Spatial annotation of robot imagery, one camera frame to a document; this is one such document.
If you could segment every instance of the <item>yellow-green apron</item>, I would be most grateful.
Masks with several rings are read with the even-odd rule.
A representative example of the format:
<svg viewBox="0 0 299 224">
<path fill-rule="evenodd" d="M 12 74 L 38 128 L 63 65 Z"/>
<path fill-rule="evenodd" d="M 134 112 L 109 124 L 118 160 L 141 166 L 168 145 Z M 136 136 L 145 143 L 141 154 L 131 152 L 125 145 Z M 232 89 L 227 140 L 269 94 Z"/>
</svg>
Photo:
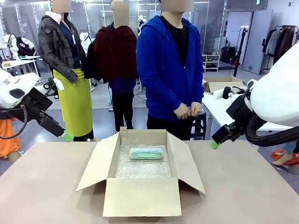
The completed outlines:
<svg viewBox="0 0 299 224">
<path fill-rule="evenodd" d="M 71 83 L 62 74 L 54 70 L 54 78 L 64 85 L 64 90 L 58 91 L 62 117 L 67 131 L 80 137 L 90 133 L 93 128 L 92 98 L 89 81 L 84 79 L 81 69 L 72 69 L 79 77 L 76 84 Z"/>
</svg>

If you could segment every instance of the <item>gray plaid jacket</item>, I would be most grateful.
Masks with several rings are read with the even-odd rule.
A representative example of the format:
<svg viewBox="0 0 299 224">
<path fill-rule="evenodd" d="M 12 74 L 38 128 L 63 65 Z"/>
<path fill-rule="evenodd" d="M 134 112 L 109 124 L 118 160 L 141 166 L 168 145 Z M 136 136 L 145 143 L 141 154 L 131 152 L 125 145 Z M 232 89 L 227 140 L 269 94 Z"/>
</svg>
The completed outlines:
<svg viewBox="0 0 299 224">
<path fill-rule="evenodd" d="M 81 68 L 85 63 L 86 54 L 81 45 L 78 31 L 71 23 L 74 31 Z M 69 43 L 60 25 L 50 16 L 43 16 L 38 28 L 39 53 L 42 59 L 53 69 L 61 73 L 70 82 L 75 82 L 77 75 L 71 69 L 74 68 L 74 60 Z"/>
</svg>

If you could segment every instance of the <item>stool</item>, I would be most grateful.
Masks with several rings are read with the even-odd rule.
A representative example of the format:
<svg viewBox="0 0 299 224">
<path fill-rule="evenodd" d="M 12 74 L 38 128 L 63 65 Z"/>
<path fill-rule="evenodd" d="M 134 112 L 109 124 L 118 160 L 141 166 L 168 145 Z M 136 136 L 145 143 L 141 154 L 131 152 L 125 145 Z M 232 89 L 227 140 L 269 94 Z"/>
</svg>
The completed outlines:
<svg viewBox="0 0 299 224">
<path fill-rule="evenodd" d="M 195 131 L 190 134 L 190 139 L 204 140 L 206 137 L 206 112 L 204 110 L 201 111 L 199 116 L 194 118 L 192 127 L 195 128 Z"/>
</svg>

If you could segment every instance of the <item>open cardboard box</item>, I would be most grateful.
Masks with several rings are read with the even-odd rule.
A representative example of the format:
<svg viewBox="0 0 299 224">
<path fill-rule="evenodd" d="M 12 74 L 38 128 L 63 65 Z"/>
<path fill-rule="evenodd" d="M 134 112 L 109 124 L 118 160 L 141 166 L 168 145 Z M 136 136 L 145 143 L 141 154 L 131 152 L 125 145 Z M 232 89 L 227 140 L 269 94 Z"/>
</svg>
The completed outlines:
<svg viewBox="0 0 299 224">
<path fill-rule="evenodd" d="M 206 92 L 214 93 L 216 90 L 224 89 L 227 86 L 242 88 L 244 83 L 236 77 L 204 77 L 202 85 Z"/>
<path fill-rule="evenodd" d="M 166 145 L 172 178 L 114 178 L 122 139 L 145 145 Z M 77 191 L 106 181 L 104 217 L 181 216 L 179 180 L 205 193 L 186 143 L 166 130 L 121 129 L 119 133 L 98 142 Z"/>
</svg>

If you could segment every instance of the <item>bubble wrap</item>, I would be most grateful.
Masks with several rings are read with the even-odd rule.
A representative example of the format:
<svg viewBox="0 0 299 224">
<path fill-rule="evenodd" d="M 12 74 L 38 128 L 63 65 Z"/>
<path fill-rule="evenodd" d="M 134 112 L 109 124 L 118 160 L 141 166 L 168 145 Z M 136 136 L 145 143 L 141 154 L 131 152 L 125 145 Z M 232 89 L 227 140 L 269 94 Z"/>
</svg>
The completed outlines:
<svg viewBox="0 0 299 224">
<path fill-rule="evenodd" d="M 160 160 L 132 160 L 131 148 L 156 147 L 162 149 Z M 121 141 L 121 151 L 115 168 L 115 178 L 172 178 L 166 146 L 142 145 L 136 141 Z"/>
</svg>

